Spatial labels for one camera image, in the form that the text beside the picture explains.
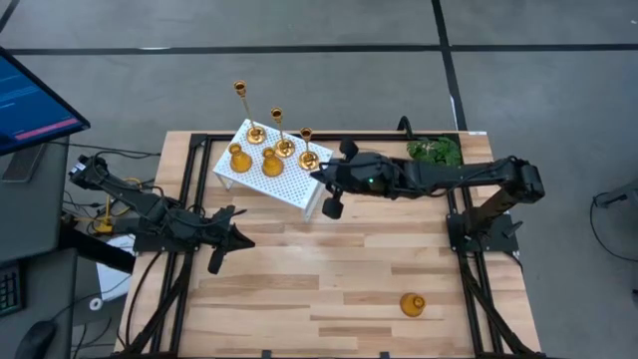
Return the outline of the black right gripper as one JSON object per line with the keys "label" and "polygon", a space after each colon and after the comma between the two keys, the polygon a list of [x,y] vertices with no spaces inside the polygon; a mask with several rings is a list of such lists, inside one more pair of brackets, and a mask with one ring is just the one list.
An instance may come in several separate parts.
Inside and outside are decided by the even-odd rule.
{"label": "black right gripper", "polygon": [[[355,142],[346,138],[341,141],[339,151],[342,158],[331,158],[320,162],[317,170],[310,173],[310,176],[325,184],[325,188],[332,194],[324,200],[322,213],[331,219],[340,219],[344,204],[341,202],[343,191],[349,193],[363,193],[365,189],[364,181],[358,175],[358,170],[366,160],[357,155],[359,152]],[[338,176],[341,174],[341,185],[328,176]]]}

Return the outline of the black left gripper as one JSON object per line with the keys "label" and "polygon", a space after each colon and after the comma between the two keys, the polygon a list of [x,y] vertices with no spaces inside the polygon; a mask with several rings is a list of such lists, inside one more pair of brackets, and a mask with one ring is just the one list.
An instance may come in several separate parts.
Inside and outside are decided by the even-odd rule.
{"label": "black left gripper", "polygon": [[232,221],[234,216],[245,213],[245,209],[236,211],[234,205],[220,208],[210,217],[204,216],[201,212],[193,212],[192,219],[199,227],[194,231],[191,238],[191,247],[201,247],[210,245],[215,247],[207,270],[211,274],[218,274],[224,256],[228,252],[250,249],[255,246],[252,240],[244,235]]}

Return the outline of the white perforated metal shelf riser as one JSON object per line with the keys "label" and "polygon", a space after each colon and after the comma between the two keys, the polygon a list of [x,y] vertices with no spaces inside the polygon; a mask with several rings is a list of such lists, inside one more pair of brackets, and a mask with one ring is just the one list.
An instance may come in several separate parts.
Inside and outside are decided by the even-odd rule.
{"label": "white perforated metal shelf riser", "polygon": [[[264,142],[254,145],[248,141],[247,133],[251,129],[251,123],[245,119],[229,144],[225,146],[212,171],[226,189],[231,189],[234,184],[242,184],[300,208],[303,211],[304,221],[309,222],[321,196],[322,187],[318,180],[310,176],[309,171],[303,170],[298,165],[299,155],[305,150],[305,141],[290,134],[283,134],[285,140],[289,140],[295,145],[295,153],[289,158],[282,159],[283,172],[272,178],[262,170],[263,151],[266,149],[274,150],[276,142],[280,139],[280,134],[278,130],[260,123],[255,123],[255,126],[265,130]],[[239,145],[241,150],[250,156],[251,167],[247,172],[237,173],[231,168],[229,149],[232,145]]]}

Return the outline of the green potted plant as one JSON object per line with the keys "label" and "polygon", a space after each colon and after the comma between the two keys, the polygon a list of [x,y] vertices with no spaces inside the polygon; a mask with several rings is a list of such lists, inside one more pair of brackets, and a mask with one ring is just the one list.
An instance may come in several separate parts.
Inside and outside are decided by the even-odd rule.
{"label": "green potted plant", "polygon": [[459,166],[462,163],[460,146],[445,137],[407,143],[409,156],[419,162],[437,166]]}

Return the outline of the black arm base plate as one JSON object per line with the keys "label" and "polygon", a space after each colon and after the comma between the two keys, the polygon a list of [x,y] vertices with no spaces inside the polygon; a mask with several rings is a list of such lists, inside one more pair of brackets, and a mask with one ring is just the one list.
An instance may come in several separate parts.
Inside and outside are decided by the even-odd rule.
{"label": "black arm base plate", "polygon": [[177,238],[170,233],[137,232],[134,251],[136,252],[188,252],[198,249],[193,241]]}
{"label": "black arm base plate", "polygon": [[467,229],[462,214],[450,214],[447,227],[450,247],[461,252],[516,252],[519,251],[515,232],[522,222],[513,222],[509,214],[502,214],[492,223],[479,229]]}

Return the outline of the medium brass candlestick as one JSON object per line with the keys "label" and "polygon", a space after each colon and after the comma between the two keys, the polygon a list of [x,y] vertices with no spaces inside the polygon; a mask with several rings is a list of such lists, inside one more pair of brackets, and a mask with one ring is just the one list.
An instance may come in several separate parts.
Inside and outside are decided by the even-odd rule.
{"label": "medium brass candlestick", "polygon": [[295,152],[295,145],[283,134],[282,110],[278,107],[274,107],[271,109],[270,114],[273,121],[276,123],[279,132],[279,140],[275,144],[275,153],[280,158],[290,158]]}

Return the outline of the black computer mouse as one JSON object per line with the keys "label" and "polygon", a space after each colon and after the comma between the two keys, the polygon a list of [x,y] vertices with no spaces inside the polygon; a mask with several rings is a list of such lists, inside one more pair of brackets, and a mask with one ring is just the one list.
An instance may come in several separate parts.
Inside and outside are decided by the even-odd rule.
{"label": "black computer mouse", "polygon": [[36,322],[21,339],[14,359],[44,359],[56,331],[57,324],[52,320]]}

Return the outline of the short brass candlestick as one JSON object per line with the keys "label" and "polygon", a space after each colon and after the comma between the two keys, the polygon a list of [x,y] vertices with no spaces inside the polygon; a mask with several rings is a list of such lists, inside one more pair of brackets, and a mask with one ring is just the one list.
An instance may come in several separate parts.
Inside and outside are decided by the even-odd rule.
{"label": "short brass candlestick", "polygon": [[298,158],[298,165],[304,171],[316,170],[319,166],[319,158],[316,153],[310,150],[312,130],[310,128],[302,128],[300,130],[300,136],[305,143],[305,150],[300,154]]}

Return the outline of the white paper sheet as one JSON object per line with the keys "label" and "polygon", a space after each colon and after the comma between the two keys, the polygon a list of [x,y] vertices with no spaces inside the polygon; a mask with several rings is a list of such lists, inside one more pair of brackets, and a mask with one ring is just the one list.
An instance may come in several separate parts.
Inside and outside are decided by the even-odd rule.
{"label": "white paper sheet", "polygon": [[[107,244],[123,249],[129,254],[134,253],[135,237],[132,234],[121,235],[107,241]],[[97,263],[97,273],[101,289],[101,299],[112,301],[129,292],[131,276],[128,273]]]}

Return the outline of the black keyboard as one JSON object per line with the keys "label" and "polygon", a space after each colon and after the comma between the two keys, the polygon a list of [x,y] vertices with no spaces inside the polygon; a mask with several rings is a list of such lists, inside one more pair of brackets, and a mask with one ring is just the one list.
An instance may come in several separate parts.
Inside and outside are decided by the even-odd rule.
{"label": "black keyboard", "polygon": [[0,263],[0,317],[22,310],[25,295],[18,261]]}

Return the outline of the amber ribbed glass candle holder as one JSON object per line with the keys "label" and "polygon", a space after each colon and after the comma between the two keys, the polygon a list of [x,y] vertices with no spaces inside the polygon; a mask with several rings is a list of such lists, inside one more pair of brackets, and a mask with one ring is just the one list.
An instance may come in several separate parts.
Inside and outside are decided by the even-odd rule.
{"label": "amber ribbed glass candle holder", "polygon": [[425,297],[421,294],[410,292],[400,299],[400,308],[408,317],[419,317],[427,306]]}
{"label": "amber ribbed glass candle holder", "polygon": [[233,143],[228,147],[230,153],[230,167],[235,173],[243,174],[252,167],[252,158],[238,143]]}
{"label": "amber ribbed glass candle holder", "polygon": [[276,178],[283,173],[284,163],[272,148],[265,148],[262,152],[262,172],[270,178]]}

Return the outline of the grey office desk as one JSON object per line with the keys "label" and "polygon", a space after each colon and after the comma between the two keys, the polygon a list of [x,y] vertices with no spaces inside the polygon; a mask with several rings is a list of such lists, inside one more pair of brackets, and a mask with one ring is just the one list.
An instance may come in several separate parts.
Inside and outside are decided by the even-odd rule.
{"label": "grey office desk", "polygon": [[58,248],[68,142],[49,144],[29,181],[0,180],[0,264],[19,261],[26,297],[24,309],[0,317],[0,359],[13,359],[29,329],[50,319],[57,330],[44,359],[70,356],[77,252]]}

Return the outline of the tall brass candlestick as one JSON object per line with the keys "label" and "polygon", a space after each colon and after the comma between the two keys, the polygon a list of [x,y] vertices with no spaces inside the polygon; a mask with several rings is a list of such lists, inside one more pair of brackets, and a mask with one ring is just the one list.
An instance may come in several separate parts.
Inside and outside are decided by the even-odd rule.
{"label": "tall brass candlestick", "polygon": [[246,112],[247,120],[250,123],[250,127],[246,133],[248,142],[253,145],[262,144],[265,141],[266,134],[262,127],[256,126],[254,123],[254,119],[252,117],[252,114],[246,99],[246,92],[247,92],[246,83],[242,80],[235,81],[233,83],[233,89],[235,93],[239,96],[243,104],[244,110]]}

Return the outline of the blue lit desk monitor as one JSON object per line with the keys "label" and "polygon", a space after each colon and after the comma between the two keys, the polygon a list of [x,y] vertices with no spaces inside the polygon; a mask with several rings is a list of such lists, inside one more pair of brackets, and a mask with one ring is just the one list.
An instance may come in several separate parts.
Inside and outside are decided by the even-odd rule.
{"label": "blue lit desk monitor", "polygon": [[49,142],[90,127],[84,116],[0,47],[0,157],[10,157],[1,181],[29,181]]}

